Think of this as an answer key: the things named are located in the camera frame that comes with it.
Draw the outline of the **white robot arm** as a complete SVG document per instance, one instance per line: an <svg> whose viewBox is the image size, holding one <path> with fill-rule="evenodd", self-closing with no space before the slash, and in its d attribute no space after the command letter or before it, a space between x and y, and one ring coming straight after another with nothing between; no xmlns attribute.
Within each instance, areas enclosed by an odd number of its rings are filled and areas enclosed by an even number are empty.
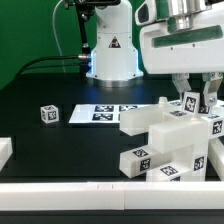
<svg viewBox="0 0 224 224"><path fill-rule="evenodd" d="M188 77L202 74L202 103L213 106L224 75L224 0L128 0L96 7L97 44L90 78L127 82L148 74L170 74L180 94Z"/></svg>

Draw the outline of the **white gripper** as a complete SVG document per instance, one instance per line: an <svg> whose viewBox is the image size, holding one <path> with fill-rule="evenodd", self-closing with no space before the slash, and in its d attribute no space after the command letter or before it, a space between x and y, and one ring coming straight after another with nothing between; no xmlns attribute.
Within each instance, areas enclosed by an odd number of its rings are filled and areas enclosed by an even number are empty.
<svg viewBox="0 0 224 224"><path fill-rule="evenodd" d="M188 73L203 73L204 104L217 104L224 72L224 13L199 13L194 28L169 34L165 22L140 31L142 60L149 74L173 74L172 82L183 101L191 90Z"/></svg>

